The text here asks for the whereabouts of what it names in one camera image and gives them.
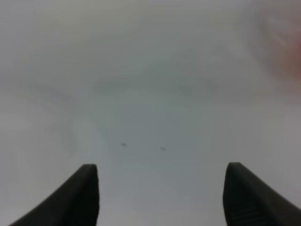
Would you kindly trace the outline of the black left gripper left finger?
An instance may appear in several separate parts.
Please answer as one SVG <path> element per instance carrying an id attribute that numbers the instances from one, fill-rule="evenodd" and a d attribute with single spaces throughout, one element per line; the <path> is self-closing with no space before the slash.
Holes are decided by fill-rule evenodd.
<path id="1" fill-rule="evenodd" d="M 13 226 L 95 226 L 100 211 L 95 164 L 82 165 L 47 199 Z"/>

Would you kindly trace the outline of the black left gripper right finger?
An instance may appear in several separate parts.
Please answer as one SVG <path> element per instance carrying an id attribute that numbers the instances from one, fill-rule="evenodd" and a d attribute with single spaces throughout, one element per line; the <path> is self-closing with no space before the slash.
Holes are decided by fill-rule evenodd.
<path id="1" fill-rule="evenodd" d="M 299 226 L 301 209 L 239 162 L 230 162 L 223 188 L 228 226 Z"/>

